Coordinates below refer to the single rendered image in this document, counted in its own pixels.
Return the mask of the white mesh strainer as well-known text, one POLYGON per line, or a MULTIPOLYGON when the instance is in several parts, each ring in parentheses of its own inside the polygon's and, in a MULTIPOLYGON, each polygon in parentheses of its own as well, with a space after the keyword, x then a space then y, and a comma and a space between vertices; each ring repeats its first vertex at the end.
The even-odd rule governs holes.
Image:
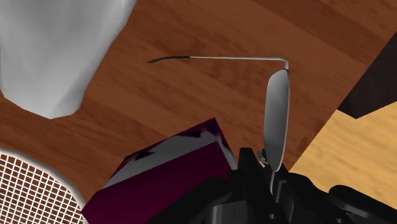
POLYGON ((60 173, 0 148, 0 224, 88 224, 85 200, 60 173))

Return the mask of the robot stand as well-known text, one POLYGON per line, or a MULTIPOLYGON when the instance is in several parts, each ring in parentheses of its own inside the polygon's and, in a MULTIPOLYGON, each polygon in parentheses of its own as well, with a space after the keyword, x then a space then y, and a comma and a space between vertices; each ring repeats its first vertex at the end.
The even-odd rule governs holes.
POLYGON ((338 110, 360 118, 397 101, 397 32, 358 80, 338 110))

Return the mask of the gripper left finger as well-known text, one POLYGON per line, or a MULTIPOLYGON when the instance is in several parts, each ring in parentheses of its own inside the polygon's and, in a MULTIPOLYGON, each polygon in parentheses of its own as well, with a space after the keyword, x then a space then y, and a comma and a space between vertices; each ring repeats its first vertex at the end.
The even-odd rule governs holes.
POLYGON ((207 178, 160 211, 147 224, 202 224, 207 214, 231 198, 244 198, 247 224, 274 224, 274 200, 270 185, 260 171, 268 164, 265 150, 259 152, 259 161, 251 148, 241 148, 236 171, 227 179, 207 178))

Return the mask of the silver metal-framed glasses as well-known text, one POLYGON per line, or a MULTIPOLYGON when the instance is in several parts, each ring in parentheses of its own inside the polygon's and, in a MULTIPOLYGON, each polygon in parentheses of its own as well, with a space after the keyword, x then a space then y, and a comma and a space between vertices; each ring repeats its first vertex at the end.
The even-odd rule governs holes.
POLYGON ((289 62, 280 57, 254 57, 253 60, 279 60, 284 68, 276 71, 268 81, 263 123, 265 153, 261 165, 268 164, 272 169, 269 188, 273 193, 275 174, 281 168, 284 157, 289 118, 289 62))

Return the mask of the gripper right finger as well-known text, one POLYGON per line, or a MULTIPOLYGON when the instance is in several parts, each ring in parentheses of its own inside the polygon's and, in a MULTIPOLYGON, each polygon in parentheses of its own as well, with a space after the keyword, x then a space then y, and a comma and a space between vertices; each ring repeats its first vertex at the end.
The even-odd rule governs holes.
POLYGON ((397 224, 397 209, 349 186, 335 185, 324 192, 285 166, 275 180, 275 197, 290 224, 397 224))

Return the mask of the maroon and grey box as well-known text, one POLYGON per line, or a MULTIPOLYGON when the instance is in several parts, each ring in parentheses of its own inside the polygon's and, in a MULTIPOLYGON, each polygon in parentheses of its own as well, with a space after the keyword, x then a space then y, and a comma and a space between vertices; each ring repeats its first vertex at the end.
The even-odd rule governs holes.
POLYGON ((227 178, 235 166, 211 118, 125 157, 82 214, 89 224, 145 224, 206 178, 227 178))

